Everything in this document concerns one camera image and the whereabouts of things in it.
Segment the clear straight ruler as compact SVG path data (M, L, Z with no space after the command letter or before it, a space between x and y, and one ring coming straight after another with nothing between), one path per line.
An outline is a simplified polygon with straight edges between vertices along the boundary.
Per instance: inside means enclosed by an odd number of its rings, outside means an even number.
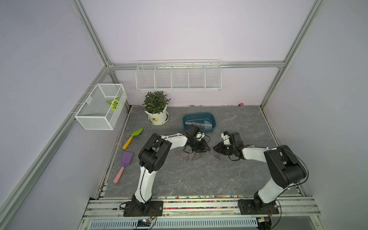
M204 122L204 120L199 120L199 121L189 120L189 121L185 122L185 125L187 125L187 126L195 125L195 126L201 128L201 129L204 129L203 122Z

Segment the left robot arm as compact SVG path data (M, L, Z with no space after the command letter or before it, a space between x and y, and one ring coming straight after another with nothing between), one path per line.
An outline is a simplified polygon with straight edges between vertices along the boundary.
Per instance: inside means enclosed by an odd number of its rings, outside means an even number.
M195 125L191 125L184 133L166 136L152 134L139 153L140 178L132 203L140 209L149 207L155 176L164 165L170 150L190 147L190 153L207 152L210 148L206 137L207 135Z

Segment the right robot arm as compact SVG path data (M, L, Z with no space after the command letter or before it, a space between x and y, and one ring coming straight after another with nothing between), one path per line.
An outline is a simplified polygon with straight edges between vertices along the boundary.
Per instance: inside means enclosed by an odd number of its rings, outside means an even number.
M287 145L259 147L245 145L238 132L223 132L222 141L213 149L215 152L237 160L254 160L266 163L271 178L255 193L253 206L262 208L270 205L287 189L304 183L309 177L307 166Z

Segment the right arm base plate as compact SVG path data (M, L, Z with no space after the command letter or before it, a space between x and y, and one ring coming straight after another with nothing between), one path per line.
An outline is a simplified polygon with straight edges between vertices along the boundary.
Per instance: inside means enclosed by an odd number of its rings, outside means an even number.
M277 204L271 202L265 204L262 200L258 198L250 199L240 199L238 200L238 207L240 209L241 215L276 215L279 214L279 209Z

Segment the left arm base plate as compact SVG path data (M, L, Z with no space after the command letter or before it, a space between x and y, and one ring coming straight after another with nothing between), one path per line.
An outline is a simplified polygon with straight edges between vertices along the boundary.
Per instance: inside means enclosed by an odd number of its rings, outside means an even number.
M124 207L124 217L161 217L163 215L162 201L149 201L145 204L130 201Z

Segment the pink long triangle ruler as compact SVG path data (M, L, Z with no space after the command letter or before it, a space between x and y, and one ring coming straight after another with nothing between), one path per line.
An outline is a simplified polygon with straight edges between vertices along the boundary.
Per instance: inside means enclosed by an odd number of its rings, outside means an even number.
M190 157L191 157L191 154L189 153L179 153L178 154L179 157L184 161L184 162L189 162L190 161Z

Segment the pink small triangle ruler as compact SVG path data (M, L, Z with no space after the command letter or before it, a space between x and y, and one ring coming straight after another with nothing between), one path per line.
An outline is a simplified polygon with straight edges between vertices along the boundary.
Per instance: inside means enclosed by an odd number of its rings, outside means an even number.
M191 161L196 161L196 160L199 160L203 157L202 153L194 153Z

